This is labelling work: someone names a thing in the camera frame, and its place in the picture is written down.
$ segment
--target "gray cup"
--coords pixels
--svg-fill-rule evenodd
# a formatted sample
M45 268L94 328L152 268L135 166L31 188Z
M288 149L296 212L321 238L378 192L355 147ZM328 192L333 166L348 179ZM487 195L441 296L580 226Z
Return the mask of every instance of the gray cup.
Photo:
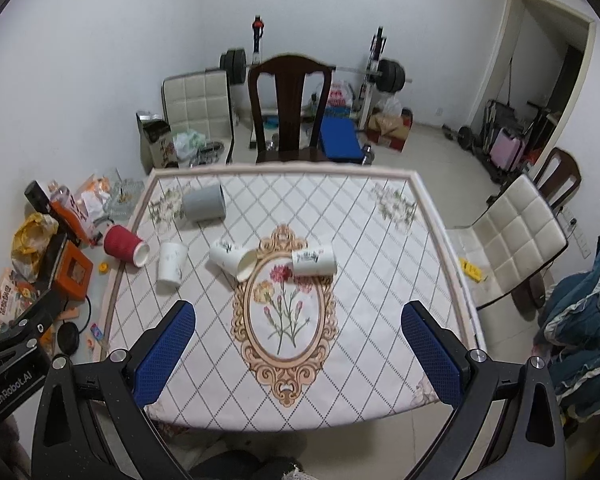
M182 197L184 215L190 222L202 222L213 218L224 218L226 206L220 184L193 189Z

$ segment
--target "cup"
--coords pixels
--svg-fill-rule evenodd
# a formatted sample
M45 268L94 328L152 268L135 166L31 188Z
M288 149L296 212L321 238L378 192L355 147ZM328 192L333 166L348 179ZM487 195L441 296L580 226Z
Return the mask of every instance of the cup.
M226 216L224 192L220 184L192 189L182 197L184 215L190 222L202 222Z
M234 276L238 282L249 279L258 257L254 249L246 249L228 240L216 240L209 248L209 259Z
M177 242L161 243L158 259L158 281L180 286L182 284L182 268L188 252L183 244Z
M113 225L104 236L104 251L122 262L142 267L149 259L149 245L122 225Z
M333 276L338 272L333 246L323 245L292 251L295 276Z

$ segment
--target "dark wooden chair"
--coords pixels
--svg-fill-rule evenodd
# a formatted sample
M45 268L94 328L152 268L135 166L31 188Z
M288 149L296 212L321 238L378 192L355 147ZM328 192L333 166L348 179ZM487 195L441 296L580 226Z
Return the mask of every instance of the dark wooden chair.
M564 150L554 148L551 150L551 153L549 153L547 160L544 162L534 179L536 187L542 181L549 164L554 158L558 158L558 166L555 168L554 172L549 175L547 180L542 183L542 186L538 188L538 191L540 191L540 194L544 196L547 202L549 202L551 209L556 210L564 204L565 200L567 200L576 189L578 189L582 182L582 176L580 175L580 170L575 159ZM552 201L553 195L572 177L574 182L571 184L570 188Z
M318 136L320 135L322 117L331 89L332 70L333 67L329 67L308 57L296 56L294 54L273 57L260 65L254 66L250 70L249 98L258 149L256 163L286 162L289 160L328 161L318 148ZM321 72L324 75L324 84L322 86L322 93L320 94L320 101L318 102L309 147L301 150L299 145L300 111L302 107L304 78L316 72ZM272 75L276 81L278 121L280 124L280 141L277 152L268 152L266 149L262 109L260 108L260 99L258 97L258 78L263 73Z

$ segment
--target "white cup with printed text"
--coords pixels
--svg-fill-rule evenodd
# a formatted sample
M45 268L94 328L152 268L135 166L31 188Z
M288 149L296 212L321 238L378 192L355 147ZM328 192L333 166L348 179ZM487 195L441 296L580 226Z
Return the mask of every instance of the white cup with printed text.
M333 246L307 247L291 253L296 276L333 276L338 272Z
M188 252L183 244L177 242L161 243L158 259L158 281L180 286L182 284L182 270Z
M211 244L209 259L238 282L248 280L258 262L254 249L247 249L222 238Z

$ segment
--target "wall outlet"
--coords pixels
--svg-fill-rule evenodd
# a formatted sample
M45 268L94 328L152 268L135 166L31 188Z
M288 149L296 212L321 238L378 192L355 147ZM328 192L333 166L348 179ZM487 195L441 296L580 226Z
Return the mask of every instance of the wall outlet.
M591 249L589 249L589 245L587 244L587 239L585 238L582 229L578 225L577 218L573 215L571 210L564 206L562 208L562 212L558 214L558 222L562 226L564 233L569 238L569 241L576 241L578 248L580 249L580 254L586 260L591 256Z

